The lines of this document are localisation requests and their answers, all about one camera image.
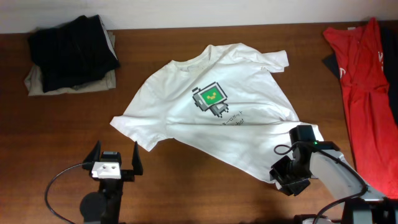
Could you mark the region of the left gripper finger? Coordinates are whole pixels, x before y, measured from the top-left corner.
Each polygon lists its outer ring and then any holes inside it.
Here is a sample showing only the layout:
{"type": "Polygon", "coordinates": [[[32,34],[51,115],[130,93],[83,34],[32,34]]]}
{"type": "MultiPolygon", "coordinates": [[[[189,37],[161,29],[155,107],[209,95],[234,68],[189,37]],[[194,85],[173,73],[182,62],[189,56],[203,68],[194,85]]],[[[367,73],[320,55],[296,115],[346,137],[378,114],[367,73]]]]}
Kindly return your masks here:
{"type": "Polygon", "coordinates": [[[101,155],[101,141],[97,141],[94,148],[90,151],[90,153],[83,160],[84,163],[87,162],[97,162],[100,160],[101,155]]]}
{"type": "Polygon", "coordinates": [[[137,142],[134,143],[131,165],[133,167],[134,175],[143,175],[144,169],[139,156],[139,145],[137,142]]]}

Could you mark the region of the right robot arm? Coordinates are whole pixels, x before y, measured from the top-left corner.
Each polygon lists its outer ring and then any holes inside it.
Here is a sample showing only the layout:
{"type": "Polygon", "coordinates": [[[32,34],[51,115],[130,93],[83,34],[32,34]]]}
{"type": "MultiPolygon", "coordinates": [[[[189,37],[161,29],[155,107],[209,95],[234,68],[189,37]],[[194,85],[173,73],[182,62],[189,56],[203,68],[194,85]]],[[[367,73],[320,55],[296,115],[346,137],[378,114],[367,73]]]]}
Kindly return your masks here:
{"type": "Polygon", "coordinates": [[[296,215],[294,223],[330,223],[324,214],[343,206],[338,223],[397,223],[397,200],[371,187],[346,161],[330,141],[318,141],[311,125],[298,125],[289,131],[291,145],[271,166],[271,179],[282,193],[297,196],[319,179],[335,201],[316,214],[296,215]]]}

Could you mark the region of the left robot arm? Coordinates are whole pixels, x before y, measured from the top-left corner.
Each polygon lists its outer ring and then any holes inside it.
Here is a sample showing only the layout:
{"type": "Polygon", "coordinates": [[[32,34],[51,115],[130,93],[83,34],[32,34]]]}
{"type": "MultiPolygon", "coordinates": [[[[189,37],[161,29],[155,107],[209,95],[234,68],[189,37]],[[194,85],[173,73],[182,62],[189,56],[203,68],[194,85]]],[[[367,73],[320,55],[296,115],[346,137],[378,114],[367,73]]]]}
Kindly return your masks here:
{"type": "Polygon", "coordinates": [[[131,165],[132,169],[122,169],[121,154],[101,151],[101,143],[96,143],[83,160],[83,169],[89,172],[93,180],[99,182],[98,190],[81,200],[80,213],[84,223],[119,223],[124,183],[134,182],[135,177],[144,172],[137,143],[134,145],[131,165]]]}

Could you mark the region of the white printed t-shirt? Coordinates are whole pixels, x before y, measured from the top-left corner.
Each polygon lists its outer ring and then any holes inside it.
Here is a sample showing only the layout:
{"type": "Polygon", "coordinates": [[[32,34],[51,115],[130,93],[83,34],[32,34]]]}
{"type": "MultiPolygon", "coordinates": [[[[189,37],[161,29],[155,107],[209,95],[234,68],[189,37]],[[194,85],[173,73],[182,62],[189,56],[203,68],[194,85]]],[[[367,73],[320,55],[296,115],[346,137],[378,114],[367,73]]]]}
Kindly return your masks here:
{"type": "Polygon", "coordinates": [[[111,125],[147,151],[176,139],[272,183],[274,147],[289,144],[289,131],[300,124],[273,78],[288,66],[283,50],[209,45],[153,73],[111,125]]]}

